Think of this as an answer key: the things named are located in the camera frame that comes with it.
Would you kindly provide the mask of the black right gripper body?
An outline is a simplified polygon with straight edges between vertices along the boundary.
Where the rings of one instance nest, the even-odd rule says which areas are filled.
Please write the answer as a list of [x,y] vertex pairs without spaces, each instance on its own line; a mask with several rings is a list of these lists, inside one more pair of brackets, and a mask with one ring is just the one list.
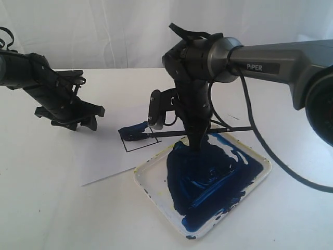
[[203,122],[211,122],[212,110],[208,101],[208,82],[205,80],[174,80],[178,100],[177,111],[184,130],[198,131]]

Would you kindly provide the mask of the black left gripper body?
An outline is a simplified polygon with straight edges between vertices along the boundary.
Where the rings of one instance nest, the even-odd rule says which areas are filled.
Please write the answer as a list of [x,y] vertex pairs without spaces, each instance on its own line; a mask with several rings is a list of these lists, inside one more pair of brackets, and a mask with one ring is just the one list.
[[22,88],[40,104],[34,112],[38,118],[80,123],[89,116],[105,115],[103,106],[85,102],[78,97],[78,90],[85,83],[83,75],[78,78],[65,78],[51,72],[35,78],[25,77]]

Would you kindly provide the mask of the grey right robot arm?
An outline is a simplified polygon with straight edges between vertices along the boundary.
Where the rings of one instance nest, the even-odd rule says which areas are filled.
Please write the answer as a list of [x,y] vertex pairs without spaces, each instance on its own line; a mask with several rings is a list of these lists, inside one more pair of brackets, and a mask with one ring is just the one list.
[[180,41],[162,63],[187,108],[182,120],[192,150],[200,150],[210,126],[208,83],[241,76],[288,85],[294,109],[304,109],[315,133],[332,144],[332,40],[244,46],[217,33]]

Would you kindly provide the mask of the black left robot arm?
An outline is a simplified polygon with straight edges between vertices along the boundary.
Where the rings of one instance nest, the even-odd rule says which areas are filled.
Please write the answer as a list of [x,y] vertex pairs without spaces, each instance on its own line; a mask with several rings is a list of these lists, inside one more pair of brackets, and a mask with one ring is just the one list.
[[78,125],[97,130],[96,117],[103,117],[103,106],[78,97],[86,83],[83,70],[54,71],[39,54],[1,51],[1,85],[10,90],[22,89],[39,107],[35,115],[47,118],[53,126],[75,131]]

